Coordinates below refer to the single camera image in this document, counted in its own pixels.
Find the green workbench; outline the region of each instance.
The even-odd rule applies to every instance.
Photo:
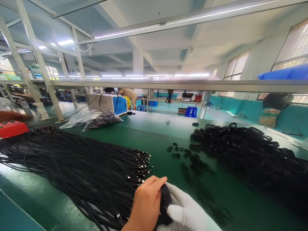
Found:
[[[180,170],[180,163],[188,165],[189,159],[184,158],[180,151],[180,159],[172,158],[173,152],[168,152],[167,148],[173,142],[178,143],[179,147],[188,148],[194,142],[190,139],[190,134],[196,128],[192,126],[193,122],[199,122],[199,128],[205,127],[207,123],[220,126],[228,123],[145,112],[123,115],[121,118],[123,122],[106,128],[81,132],[81,126],[66,131],[147,151],[152,155],[152,174],[157,177],[167,176],[169,183],[175,184],[196,199],[195,190],[186,183]],[[292,149],[297,157],[308,159],[307,152],[292,145],[292,141],[283,137],[285,135],[273,133],[273,130],[263,127],[258,129],[273,137],[282,147]],[[234,217],[223,230],[308,230],[308,221],[281,203],[275,195],[244,183],[217,159],[202,151],[198,154],[216,172],[214,176],[204,173],[201,181],[214,195],[216,204],[228,208]],[[79,212],[68,196],[53,188],[40,176],[0,165],[0,188],[46,230],[97,230],[95,224]]]

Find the white machine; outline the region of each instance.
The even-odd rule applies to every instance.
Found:
[[[91,103],[89,105],[90,110],[94,109],[110,109],[118,116],[127,112],[127,101],[123,96],[117,95],[98,95],[88,94]]]

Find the red box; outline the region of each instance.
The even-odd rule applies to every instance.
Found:
[[[29,132],[29,129],[22,122],[11,120],[10,122],[0,123],[0,139],[21,135],[26,132]]]

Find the white glove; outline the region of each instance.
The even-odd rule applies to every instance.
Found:
[[[190,195],[172,184],[166,185],[172,198],[167,213],[173,222],[168,226],[158,226],[157,231],[221,231]]]

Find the blue stool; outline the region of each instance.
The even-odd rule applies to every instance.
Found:
[[[197,118],[197,108],[187,107],[185,117]]]
[[[139,108],[140,108],[140,111],[147,111],[147,106],[146,105],[138,105],[137,107],[137,111],[139,111]]]

